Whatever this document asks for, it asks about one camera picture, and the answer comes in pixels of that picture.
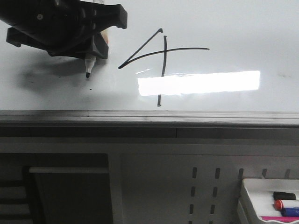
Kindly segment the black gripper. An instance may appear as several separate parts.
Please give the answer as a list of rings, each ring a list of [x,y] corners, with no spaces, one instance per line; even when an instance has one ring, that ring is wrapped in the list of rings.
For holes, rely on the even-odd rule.
[[[121,4],[95,0],[2,0],[0,19],[10,26],[6,41],[16,47],[30,46],[50,56],[107,59],[109,47],[100,32],[112,26],[126,29],[128,13]],[[72,43],[79,25],[92,36]]]

